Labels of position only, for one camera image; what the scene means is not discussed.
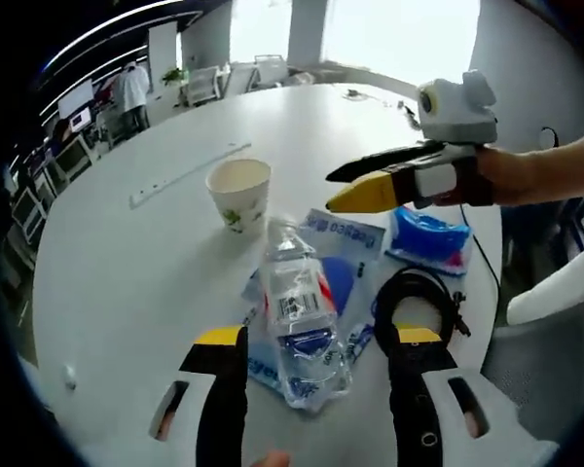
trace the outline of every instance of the white shirt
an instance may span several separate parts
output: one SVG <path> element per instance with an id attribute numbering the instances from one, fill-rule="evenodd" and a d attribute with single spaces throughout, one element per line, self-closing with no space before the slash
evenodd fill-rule
<path id="1" fill-rule="evenodd" d="M 520 324 L 584 302 L 584 251 L 508 304 L 509 324 Z"/>
<path id="2" fill-rule="evenodd" d="M 131 71 L 122 71 L 113 86 L 113 95 L 122 112 L 147 103 L 149 77 L 142 66 L 134 65 Z"/>

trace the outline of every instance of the desk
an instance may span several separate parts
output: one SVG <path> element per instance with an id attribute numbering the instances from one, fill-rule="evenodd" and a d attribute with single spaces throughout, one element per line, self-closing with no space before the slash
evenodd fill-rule
<path id="1" fill-rule="evenodd" d="M 349 88 L 370 96 L 344 98 Z M 102 463 L 192 465 L 168 442 L 149 437 L 149 423 L 194 339 L 240 320 L 238 295 L 263 248 L 261 241 L 240 246 L 223 230 L 204 185 L 213 164 L 202 165 L 250 142 L 248 152 L 273 167 L 270 213 L 302 219 L 341 188 L 324 181 L 328 172 L 420 138 L 396 109 L 400 98 L 348 84 L 212 102 L 136 135 L 67 187 L 41 239 L 33 326 L 46 397 L 88 455 Z M 198 166 L 129 208 L 131 194 Z M 499 275 L 499 209 L 466 210 Z M 461 221 L 456 208 L 429 212 Z M 348 217 L 387 226 L 386 214 Z M 460 366 L 480 369 L 497 296 L 477 250 L 464 283 L 461 312 L 472 337 L 455 334 L 450 349 Z M 63 383 L 64 364 L 76 374 L 73 393 Z M 243 465 L 272 448 L 291 451 L 295 465 L 395 465 L 386 360 L 375 342 L 353 377 L 351 393 L 316 418 L 250 380 Z"/>

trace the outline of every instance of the ceiling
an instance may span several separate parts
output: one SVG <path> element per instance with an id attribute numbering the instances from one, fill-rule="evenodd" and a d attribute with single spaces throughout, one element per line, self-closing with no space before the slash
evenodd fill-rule
<path id="1" fill-rule="evenodd" d="M 10 2 L 0 2 L 0 8 L 5 10 L 2 18 L 9 19 L 8 27 L 0 32 L 0 44 L 4 46 L 0 48 L 0 58 L 17 65 L 17 73 L 5 77 L 10 91 L 5 93 L 7 102 L 1 109 L 9 122 L 6 128 L 13 133 L 9 136 L 11 148 L 16 143 L 38 144 L 43 138 L 41 110 L 95 68 L 146 45 L 150 27 L 177 20 L 182 30 L 189 22 L 199 20 L 201 12 L 207 14 L 226 1 L 184 0 L 122 18 L 74 45 L 46 70 L 44 67 L 57 53 L 83 34 L 109 19 L 158 0 L 38 0 L 18 2 L 16 7 Z M 98 75 L 146 52 L 127 56 L 99 70 Z"/>

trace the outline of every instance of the human hand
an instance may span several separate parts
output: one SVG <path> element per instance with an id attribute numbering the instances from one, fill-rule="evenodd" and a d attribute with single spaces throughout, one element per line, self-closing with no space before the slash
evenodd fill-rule
<path id="1" fill-rule="evenodd" d="M 476 152 L 478 173 L 493 183 L 493 202 L 518 205 L 532 202 L 534 195 L 534 169 L 529 156 L 520 156 L 493 148 L 480 148 Z M 460 204 L 458 191 L 435 198 L 439 206 Z"/>
<path id="2" fill-rule="evenodd" d="M 262 460 L 258 460 L 251 467 L 289 467 L 290 455 L 281 450 L 272 450 Z"/>

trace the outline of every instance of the wall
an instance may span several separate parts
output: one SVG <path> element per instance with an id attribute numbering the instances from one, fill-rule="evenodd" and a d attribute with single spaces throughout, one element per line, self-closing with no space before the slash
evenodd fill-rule
<path id="1" fill-rule="evenodd" d="M 292 0 L 288 64 L 304 67 L 320 61 L 328 0 Z"/>
<path id="2" fill-rule="evenodd" d="M 184 30 L 182 32 L 184 66 L 192 71 L 227 63 L 230 59 L 231 24 L 230 1 Z"/>
<path id="3" fill-rule="evenodd" d="M 166 22 L 149 30 L 148 56 L 154 94 L 161 93 L 164 90 L 162 77 L 170 68 L 176 66 L 176 35 L 176 21 Z"/>
<path id="4" fill-rule="evenodd" d="M 514 2 L 482 0 L 470 68 L 497 97 L 498 145 L 536 149 L 550 126 L 567 143 L 584 134 L 584 63 L 551 26 Z"/>

